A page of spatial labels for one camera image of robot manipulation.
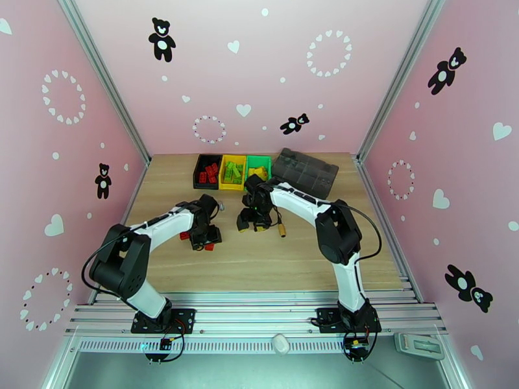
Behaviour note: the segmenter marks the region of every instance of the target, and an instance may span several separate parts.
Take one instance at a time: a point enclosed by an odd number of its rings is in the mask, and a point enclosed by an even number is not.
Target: white heart
[[[477,357],[479,360],[483,360],[483,354],[481,353],[479,346],[473,345],[472,347],[470,347],[470,353]]]
[[[51,218],[51,223],[45,227],[45,235],[52,237],[57,236],[65,232],[63,228],[63,219],[61,215],[54,214]]]
[[[229,48],[233,53],[237,54],[239,50],[239,41],[234,40],[231,43],[227,43],[227,48]]]
[[[503,123],[496,122],[494,123],[494,140],[500,140],[507,137],[510,133],[512,133],[512,128],[509,125],[503,126]]]
[[[11,26],[4,18],[0,18],[0,32],[5,34],[12,34]]]
[[[250,104],[238,104],[236,106],[236,111],[242,117],[246,117],[248,115],[248,113],[250,113],[251,110],[252,110],[252,107],[250,106]]]
[[[436,189],[433,197],[433,207],[439,209],[447,209],[450,206],[450,200],[445,197],[442,189]]]

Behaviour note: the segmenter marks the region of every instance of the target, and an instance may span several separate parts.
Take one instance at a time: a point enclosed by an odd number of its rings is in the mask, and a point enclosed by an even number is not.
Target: pink wall
[[[427,0],[76,2],[146,147],[165,154],[356,152]],[[171,23],[171,62],[155,59],[153,17]]]
[[[0,387],[37,388],[90,294],[80,268],[121,220],[143,162],[56,0],[0,0],[0,54]]]
[[[483,389],[519,378],[518,10],[519,0],[447,0],[367,160],[421,291]],[[456,47],[466,63],[432,95],[428,81]],[[458,298],[448,265],[492,294],[488,313]]]

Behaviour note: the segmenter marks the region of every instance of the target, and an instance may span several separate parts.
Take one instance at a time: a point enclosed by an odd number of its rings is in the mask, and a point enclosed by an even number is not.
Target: red block
[[[206,172],[207,172],[209,177],[213,177],[215,175],[215,172],[213,171],[213,167],[212,166],[207,166],[206,167]]]

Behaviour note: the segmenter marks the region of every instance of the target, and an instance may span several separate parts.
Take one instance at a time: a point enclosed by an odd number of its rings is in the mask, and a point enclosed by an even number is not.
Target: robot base
[[[141,312],[137,312],[134,317],[131,332],[134,334],[180,334],[184,329],[185,335],[193,332],[193,324],[195,323],[195,309],[171,309],[171,317],[168,322],[158,323],[151,320]]]
[[[373,308],[365,312],[362,322],[356,324],[353,330],[347,328],[343,323],[344,312],[341,316],[339,308],[318,308],[315,312],[317,313],[317,321],[320,324],[320,333],[364,333],[366,331],[365,325],[370,333],[380,333],[382,331],[382,326]]]

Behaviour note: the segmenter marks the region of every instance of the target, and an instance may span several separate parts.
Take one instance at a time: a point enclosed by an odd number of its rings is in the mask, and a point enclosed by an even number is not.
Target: black mounting plate
[[[346,333],[346,327],[341,322],[341,314],[339,313],[338,308],[318,308],[315,310],[317,313],[317,321],[320,322],[323,326],[319,327],[320,333]],[[336,325],[328,326],[327,324],[332,324],[334,322],[340,322]],[[369,328],[370,333],[380,333],[382,331],[382,326],[380,325],[380,321],[375,316],[373,309],[369,310],[366,315],[366,324]],[[359,325],[356,327],[355,332],[364,333],[366,329],[364,325]]]
[[[141,312],[137,312],[134,317],[131,332],[134,334],[180,334],[182,332],[182,326],[175,322],[178,319],[184,324],[186,330],[185,335],[190,335],[193,332],[193,324],[195,323],[195,309],[171,309],[171,322],[173,323],[169,330],[166,332],[165,329]]]

